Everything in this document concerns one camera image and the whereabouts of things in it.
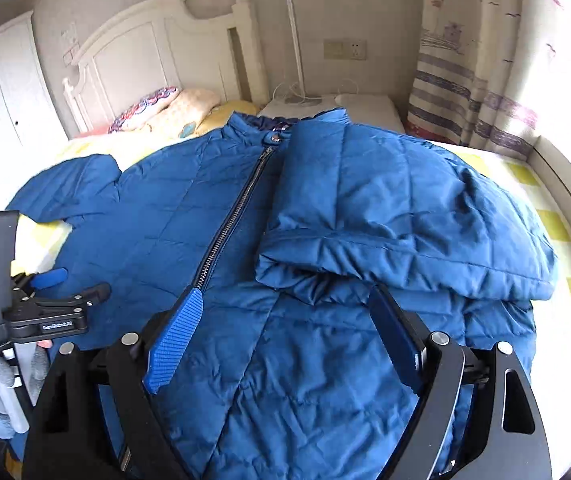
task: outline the quilted fabric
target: quilted fabric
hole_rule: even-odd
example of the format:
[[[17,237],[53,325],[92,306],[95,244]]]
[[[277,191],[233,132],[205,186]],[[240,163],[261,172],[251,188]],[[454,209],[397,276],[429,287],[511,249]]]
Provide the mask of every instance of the quilted fabric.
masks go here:
[[[276,124],[234,114],[123,174],[106,155],[66,161],[9,207],[74,225],[57,259],[69,277],[51,295],[109,282],[91,330],[73,338],[105,346],[171,307],[275,147],[156,410],[198,478],[374,479],[416,397],[363,306],[363,280],[392,285],[403,308],[460,343],[510,341],[529,369],[529,300],[551,293],[556,259],[536,215],[427,142],[350,124],[344,110],[301,121],[281,142],[257,126]]]

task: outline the patterned pillowcase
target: patterned pillowcase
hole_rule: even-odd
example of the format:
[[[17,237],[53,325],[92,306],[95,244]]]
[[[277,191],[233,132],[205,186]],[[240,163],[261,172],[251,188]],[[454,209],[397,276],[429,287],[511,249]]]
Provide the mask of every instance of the patterned pillowcase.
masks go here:
[[[129,132],[140,128],[161,110],[167,108],[180,92],[181,90],[175,86],[166,86],[146,95],[136,105],[131,106],[119,115],[107,133],[112,134],[119,130]]]
[[[168,108],[150,119],[146,126],[153,134],[175,139],[192,137],[201,121],[219,103],[220,97],[211,90],[187,89]]]

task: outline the striped curtain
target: striped curtain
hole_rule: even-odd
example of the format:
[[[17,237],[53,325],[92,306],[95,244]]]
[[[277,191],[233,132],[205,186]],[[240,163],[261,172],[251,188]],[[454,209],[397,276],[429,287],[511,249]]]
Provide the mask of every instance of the striped curtain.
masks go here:
[[[424,0],[408,132],[526,159],[571,126],[571,0]]]

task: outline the bedpost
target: bedpost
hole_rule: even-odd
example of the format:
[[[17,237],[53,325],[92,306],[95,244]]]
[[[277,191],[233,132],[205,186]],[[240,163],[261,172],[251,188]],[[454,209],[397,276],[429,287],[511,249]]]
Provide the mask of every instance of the bedpost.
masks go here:
[[[72,110],[72,115],[74,116],[74,121],[76,126],[78,126],[78,130],[83,133],[89,130],[88,125],[86,124],[85,119],[83,118],[83,114],[81,113],[80,107],[74,98],[74,87],[70,84],[70,78],[64,77],[63,78],[63,93],[65,95],[65,100]]]
[[[232,13],[243,52],[252,101],[263,106],[270,101],[270,94],[254,7],[249,0],[236,0],[232,6]]]

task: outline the metal bolt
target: metal bolt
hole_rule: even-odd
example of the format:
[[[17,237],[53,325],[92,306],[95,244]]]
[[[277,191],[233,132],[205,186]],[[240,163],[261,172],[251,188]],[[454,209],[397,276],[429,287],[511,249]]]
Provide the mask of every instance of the metal bolt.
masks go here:
[[[450,342],[450,338],[445,332],[432,332],[430,339],[440,346],[445,346]]]
[[[59,348],[59,354],[70,355],[74,351],[74,343],[63,343]]]
[[[499,341],[497,343],[497,349],[499,350],[499,352],[505,355],[511,355],[512,352],[514,351],[512,345],[507,341]]]
[[[138,340],[139,335],[136,332],[128,332],[127,334],[124,334],[123,337],[121,337],[121,343],[123,343],[125,346],[132,346],[137,344]]]

